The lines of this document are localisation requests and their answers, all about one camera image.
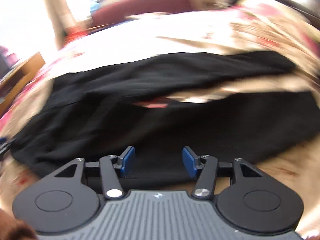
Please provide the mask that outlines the black pants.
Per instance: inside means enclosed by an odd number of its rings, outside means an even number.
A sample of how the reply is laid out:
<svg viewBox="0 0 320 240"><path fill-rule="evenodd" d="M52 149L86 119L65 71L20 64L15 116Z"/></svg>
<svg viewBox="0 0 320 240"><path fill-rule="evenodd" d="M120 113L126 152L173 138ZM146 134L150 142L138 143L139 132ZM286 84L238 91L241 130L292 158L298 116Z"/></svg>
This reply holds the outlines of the black pants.
<svg viewBox="0 0 320 240"><path fill-rule="evenodd" d="M274 51L176 53L68 73L54 80L45 106L15 136L11 153L44 177L75 158L98 161L133 146L127 189L188 181L185 146L220 161L256 163L319 133L319 107L310 92L235 94L207 103L166 96L289 74L294 67Z"/></svg>

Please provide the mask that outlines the wooden desk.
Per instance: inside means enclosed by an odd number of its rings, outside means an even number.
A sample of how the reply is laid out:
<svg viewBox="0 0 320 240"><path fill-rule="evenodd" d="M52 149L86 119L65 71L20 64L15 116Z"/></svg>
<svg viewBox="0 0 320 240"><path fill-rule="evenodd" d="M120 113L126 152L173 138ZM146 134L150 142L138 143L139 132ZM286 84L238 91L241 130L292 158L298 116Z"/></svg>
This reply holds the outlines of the wooden desk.
<svg viewBox="0 0 320 240"><path fill-rule="evenodd" d="M1 79L1 116L9 109L15 98L43 67L45 61L38 52L29 59L18 62L17 67Z"/></svg>

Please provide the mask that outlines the maroon sofa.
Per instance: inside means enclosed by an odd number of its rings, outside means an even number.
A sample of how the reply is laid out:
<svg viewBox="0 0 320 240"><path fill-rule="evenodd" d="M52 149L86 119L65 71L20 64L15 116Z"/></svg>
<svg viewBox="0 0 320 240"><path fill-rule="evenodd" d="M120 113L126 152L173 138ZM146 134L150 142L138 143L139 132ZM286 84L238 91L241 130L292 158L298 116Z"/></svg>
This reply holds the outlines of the maroon sofa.
<svg viewBox="0 0 320 240"><path fill-rule="evenodd" d="M128 16L151 12L181 13L195 11L191 0L119 0L92 12L92 27L108 27L124 22Z"/></svg>

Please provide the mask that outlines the floral satin bedspread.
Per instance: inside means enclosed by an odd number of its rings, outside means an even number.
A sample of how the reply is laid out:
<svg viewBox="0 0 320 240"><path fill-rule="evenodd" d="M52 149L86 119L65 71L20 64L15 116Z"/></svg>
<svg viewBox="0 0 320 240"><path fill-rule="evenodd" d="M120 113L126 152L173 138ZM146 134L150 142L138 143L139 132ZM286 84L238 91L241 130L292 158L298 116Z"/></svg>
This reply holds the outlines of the floral satin bedspread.
<svg viewBox="0 0 320 240"><path fill-rule="evenodd" d="M7 139L1 149L1 239L301 239L319 216L319 133L256 163L194 151L202 163L198 178L187 173L188 181L142 189L124 185L133 164L119 178L122 153L98 161L75 158L39 177L13 158L11 148L45 106L57 77L164 54L274 51L295 66L289 74L180 90L167 100L207 103L235 94L310 92L319 107L319 49L312 35L297 12L256 4L139 15L69 43L1 119Z"/></svg>

